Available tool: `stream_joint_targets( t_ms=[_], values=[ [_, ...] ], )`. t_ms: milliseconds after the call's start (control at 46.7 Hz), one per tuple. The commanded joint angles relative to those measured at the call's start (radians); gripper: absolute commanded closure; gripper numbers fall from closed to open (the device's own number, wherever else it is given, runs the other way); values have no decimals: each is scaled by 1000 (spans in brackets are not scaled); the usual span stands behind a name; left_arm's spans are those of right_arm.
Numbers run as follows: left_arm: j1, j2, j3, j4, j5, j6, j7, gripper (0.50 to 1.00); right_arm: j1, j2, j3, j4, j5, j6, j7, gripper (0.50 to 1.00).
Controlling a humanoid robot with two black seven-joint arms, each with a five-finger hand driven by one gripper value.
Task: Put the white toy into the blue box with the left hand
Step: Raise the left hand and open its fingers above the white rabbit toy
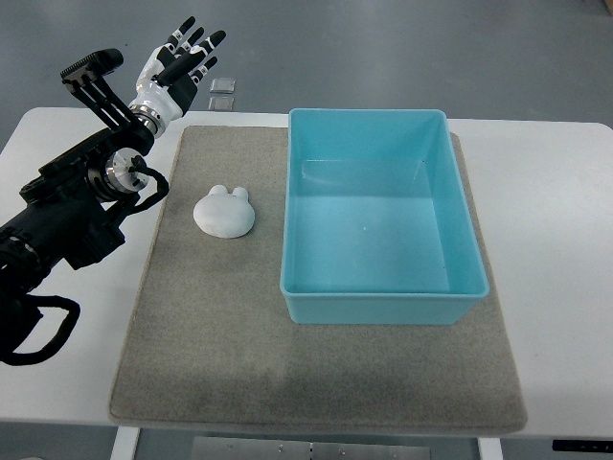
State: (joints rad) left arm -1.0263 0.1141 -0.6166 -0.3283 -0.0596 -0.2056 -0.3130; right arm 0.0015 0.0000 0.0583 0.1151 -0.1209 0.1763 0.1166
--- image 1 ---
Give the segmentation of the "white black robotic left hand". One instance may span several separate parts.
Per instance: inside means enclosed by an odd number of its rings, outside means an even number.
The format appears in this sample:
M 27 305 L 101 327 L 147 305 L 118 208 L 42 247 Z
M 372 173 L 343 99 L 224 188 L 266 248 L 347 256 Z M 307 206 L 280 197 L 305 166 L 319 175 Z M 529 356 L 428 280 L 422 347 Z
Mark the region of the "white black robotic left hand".
M 226 32 L 205 35 L 186 19 L 164 44 L 154 49 L 137 81 L 137 96 L 131 107 L 144 110 L 160 125 L 183 117 L 190 109 L 199 84 L 216 65 L 214 51 Z

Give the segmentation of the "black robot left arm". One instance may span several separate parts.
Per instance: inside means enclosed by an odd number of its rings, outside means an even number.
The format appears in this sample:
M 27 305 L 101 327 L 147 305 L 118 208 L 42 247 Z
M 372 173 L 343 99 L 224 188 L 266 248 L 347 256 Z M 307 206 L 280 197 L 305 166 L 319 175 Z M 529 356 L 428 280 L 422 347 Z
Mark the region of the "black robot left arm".
M 1 228 L 1 304 L 23 301 L 60 261 L 96 264 L 125 241 L 120 226 L 169 191 L 144 160 L 149 127 L 112 91 L 105 76 L 122 65 L 117 49 L 92 53 L 60 74 L 69 92 L 104 129 L 40 168 L 20 191 L 26 207 Z

